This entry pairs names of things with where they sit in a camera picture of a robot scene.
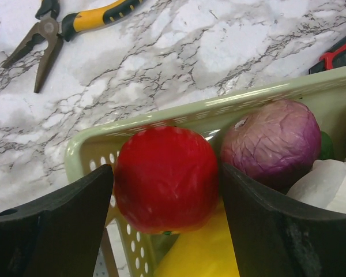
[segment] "basket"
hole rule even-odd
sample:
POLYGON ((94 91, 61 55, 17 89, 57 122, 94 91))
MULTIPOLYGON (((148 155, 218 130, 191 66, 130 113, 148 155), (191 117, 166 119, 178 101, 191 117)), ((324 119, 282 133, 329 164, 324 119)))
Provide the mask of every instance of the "basket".
MULTIPOLYGON (((201 133, 218 154, 221 138, 231 124, 252 109, 278 99, 294 99, 306 104, 314 113, 321 130, 333 139, 337 158, 344 158, 346 67, 83 130, 67 146, 67 177, 69 182, 73 182, 103 163, 113 165, 121 146, 130 136, 153 126, 177 125, 201 133)), ((114 197, 107 224, 112 220, 118 224, 130 275, 152 277, 175 237, 148 236, 133 230, 118 212, 114 197)), ((103 239, 101 249, 110 277, 118 276, 107 237, 103 239)))

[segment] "white marble surface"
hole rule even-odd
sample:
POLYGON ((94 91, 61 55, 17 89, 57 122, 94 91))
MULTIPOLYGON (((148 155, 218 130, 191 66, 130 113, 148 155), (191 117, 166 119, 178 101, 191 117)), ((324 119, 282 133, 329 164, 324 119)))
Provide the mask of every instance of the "white marble surface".
MULTIPOLYGON (((62 18, 108 0, 60 1, 62 18)), ((66 43, 41 94, 46 47, 1 68, 36 0, 0 0, 0 211, 67 184, 79 130, 306 74, 346 35, 346 0, 146 0, 108 28, 66 43)))

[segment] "needle-nose pliers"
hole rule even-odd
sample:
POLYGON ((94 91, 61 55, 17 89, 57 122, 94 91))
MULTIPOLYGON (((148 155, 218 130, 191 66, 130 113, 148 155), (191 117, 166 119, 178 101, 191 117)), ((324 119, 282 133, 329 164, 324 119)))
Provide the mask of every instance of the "needle-nose pliers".
POLYGON ((68 14, 61 23, 58 23, 56 19, 60 12, 59 0, 42 0, 41 7, 35 16, 40 22, 32 27, 2 67, 11 67, 12 64, 31 52, 36 44, 47 40, 48 47, 40 60, 35 82, 34 92, 39 93, 62 49, 63 40, 69 42, 81 31, 118 21, 142 2, 143 0, 117 0, 103 8, 68 14))

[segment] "white object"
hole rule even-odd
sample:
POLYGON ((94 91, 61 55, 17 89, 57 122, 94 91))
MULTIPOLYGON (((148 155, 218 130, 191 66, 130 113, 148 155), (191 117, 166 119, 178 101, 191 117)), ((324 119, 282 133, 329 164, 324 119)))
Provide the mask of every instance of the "white object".
POLYGON ((294 184, 287 196, 346 214, 346 161, 316 160, 312 171, 294 184))

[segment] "yellow bell pepper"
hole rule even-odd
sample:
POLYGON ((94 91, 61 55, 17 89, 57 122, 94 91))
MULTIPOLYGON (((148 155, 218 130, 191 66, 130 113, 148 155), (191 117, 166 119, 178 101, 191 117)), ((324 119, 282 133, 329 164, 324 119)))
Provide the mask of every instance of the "yellow bell pepper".
POLYGON ((181 234, 154 277, 239 277, 223 203, 201 229, 181 234))

